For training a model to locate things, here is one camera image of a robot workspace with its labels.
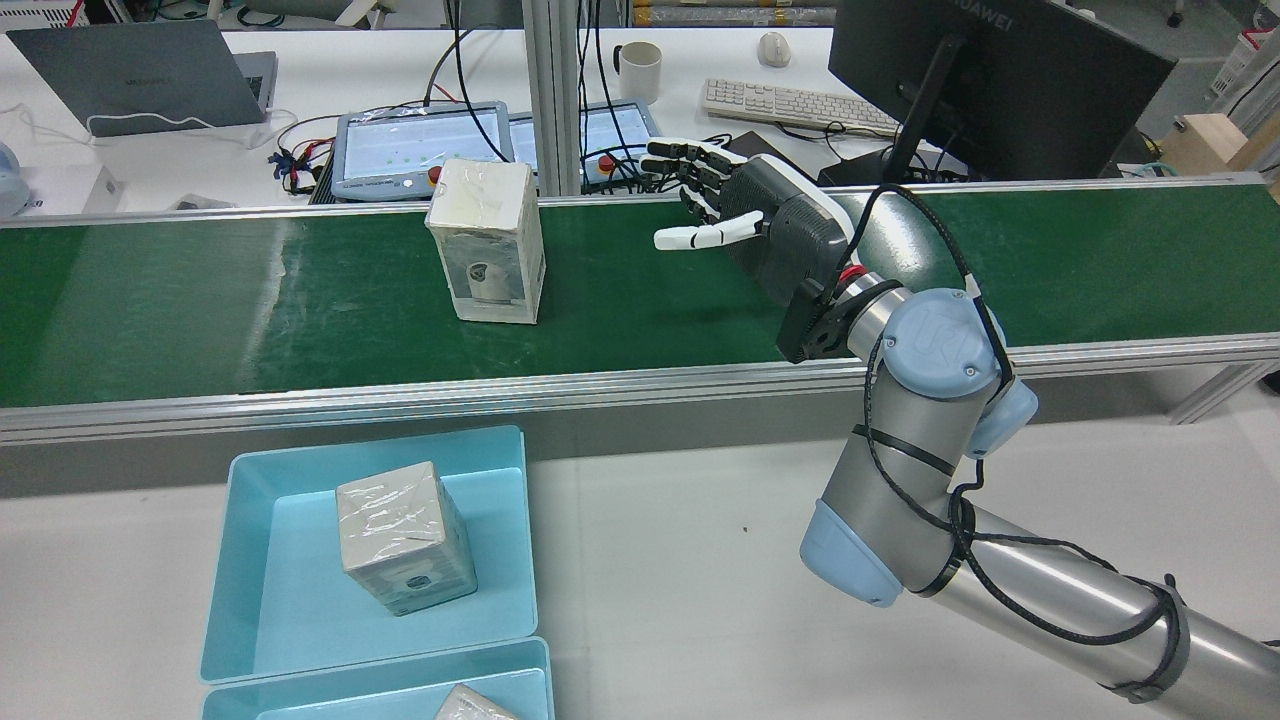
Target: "white table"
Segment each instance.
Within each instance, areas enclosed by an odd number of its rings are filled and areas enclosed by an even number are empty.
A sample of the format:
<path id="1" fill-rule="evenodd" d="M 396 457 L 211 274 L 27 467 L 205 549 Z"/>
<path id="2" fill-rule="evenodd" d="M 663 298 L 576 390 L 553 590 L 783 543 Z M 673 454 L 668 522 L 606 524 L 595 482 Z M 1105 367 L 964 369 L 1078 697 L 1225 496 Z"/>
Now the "white table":
<path id="1" fill-rule="evenodd" d="M 663 49 L 662 95 L 652 110 L 668 136 L 703 138 L 718 132 L 756 131 L 810 173 L 836 159 L 822 142 L 803 142 L 769 126 L 708 117 L 698 104 L 708 77 L 759 81 L 819 91 L 847 91 L 827 67 L 831 31 L 782 29 L 794 59 L 787 68 L 767 68 L 755 58 L 759 29 L 614 29 L 602 33 L 605 73 L 617 97 L 617 77 L 609 67 L 617 42 L 648 40 Z M 234 53 L 274 50 L 280 69 L 275 106 L 300 118 L 356 111 L 421 97 L 426 76 L 452 42 L 448 31 L 292 31 L 228 32 Z M 530 109 L 527 63 L 522 31 L 476 31 L 463 45 L 467 88 L 474 101 L 502 100 L 512 113 Z M 602 101 L 594 46 L 588 65 L 589 100 Z M 447 64 L 439 81 L 457 94 L 456 73 Z M 54 96 L 8 38 L 0 40 L 0 109 L 24 102 L 33 122 L 87 138 L 84 128 Z M 273 118 L 274 127 L 288 123 Z M 316 122 L 289 133 L 287 145 L 333 133 L 334 120 Z M 183 131 L 102 138 L 84 146 L 33 132 L 18 113 L 0 115 L 0 141 L 24 165 L 101 163 L 125 183 L 119 211 L 164 210 L 184 193 L 233 202 L 242 208 L 301 205 L 303 197 L 285 193 L 271 177 L 266 158 L 274 143 L 244 147 L 253 128 Z M 840 141 L 846 156 L 879 145 Z"/>
<path id="2" fill-rule="evenodd" d="M 1089 382 L 1083 393 L 1076 382 L 1038 387 L 1050 420 L 992 457 L 975 502 L 1126 573 L 1172 571 L 1201 612 L 1280 635 L 1280 402 L 1251 389 L 1229 414 L 1170 427 L 1140 409 L 1151 386 Z M 804 569 L 800 537 L 858 400 L 493 419 L 522 425 L 529 443 L 538 632 L 557 717 L 1156 720 L 936 603 L 873 609 Z M 227 433 L 150 445 L 155 456 L 136 466 L 219 483 L 246 445 L 442 428 Z M 780 434 L 787 442 L 768 439 Z M 224 491 L 0 501 L 0 717 L 198 716 Z"/>

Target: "keyboard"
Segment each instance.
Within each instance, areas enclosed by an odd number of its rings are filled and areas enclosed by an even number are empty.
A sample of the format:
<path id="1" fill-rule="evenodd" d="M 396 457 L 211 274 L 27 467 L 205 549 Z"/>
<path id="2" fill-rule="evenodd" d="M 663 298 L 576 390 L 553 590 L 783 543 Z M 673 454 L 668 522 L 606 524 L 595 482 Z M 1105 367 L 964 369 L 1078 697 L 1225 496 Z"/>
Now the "keyboard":
<path id="1" fill-rule="evenodd" d="M 861 128 L 893 135 L 899 126 L 897 120 L 879 108 L 852 95 L 732 79 L 708 79 L 703 86 L 703 109 L 722 118 L 813 129 L 827 129 L 831 123 L 841 123 L 846 131 Z"/>

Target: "gray laptop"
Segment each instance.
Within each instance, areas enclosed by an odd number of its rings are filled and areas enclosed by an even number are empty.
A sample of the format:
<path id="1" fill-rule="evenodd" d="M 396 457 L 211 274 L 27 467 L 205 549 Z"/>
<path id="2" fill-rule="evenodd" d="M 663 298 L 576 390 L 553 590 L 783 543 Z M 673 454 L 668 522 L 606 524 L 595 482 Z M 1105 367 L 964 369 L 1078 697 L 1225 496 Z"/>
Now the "gray laptop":
<path id="1" fill-rule="evenodd" d="M 275 87 L 275 53 L 232 55 L 218 23 L 123 23 L 6 33 L 91 135 L 111 137 L 260 123 Z"/>

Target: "white mug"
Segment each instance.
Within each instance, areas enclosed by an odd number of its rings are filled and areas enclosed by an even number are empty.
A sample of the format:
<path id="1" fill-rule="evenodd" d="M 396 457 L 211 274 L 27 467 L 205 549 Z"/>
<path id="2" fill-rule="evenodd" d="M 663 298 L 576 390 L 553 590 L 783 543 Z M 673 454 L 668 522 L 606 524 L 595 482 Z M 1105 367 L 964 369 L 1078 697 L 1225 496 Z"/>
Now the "white mug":
<path id="1" fill-rule="evenodd" d="M 511 287 L 507 284 L 507 270 L 492 263 L 471 263 L 467 265 L 467 286 L 471 297 L 480 302 L 511 302 Z"/>
<path id="2" fill-rule="evenodd" d="M 627 42 L 613 47 L 613 70 L 618 73 L 622 97 L 658 101 L 662 79 L 662 50 L 653 42 Z"/>

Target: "blue tray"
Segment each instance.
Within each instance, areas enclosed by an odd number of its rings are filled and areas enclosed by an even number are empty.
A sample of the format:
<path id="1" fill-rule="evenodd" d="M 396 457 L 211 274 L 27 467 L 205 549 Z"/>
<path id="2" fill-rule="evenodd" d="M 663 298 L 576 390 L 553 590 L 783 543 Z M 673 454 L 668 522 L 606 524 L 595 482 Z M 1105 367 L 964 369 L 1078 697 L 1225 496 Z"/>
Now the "blue tray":
<path id="1" fill-rule="evenodd" d="M 342 570 L 333 489 L 425 460 L 467 525 L 479 589 L 394 618 Z M 253 452 L 232 462 L 204 682 L 493 643 L 536 628 L 518 428 Z"/>
<path id="2" fill-rule="evenodd" d="M 466 683 L 521 720 L 554 720 L 541 638 L 214 688 L 204 720 L 430 720 Z"/>

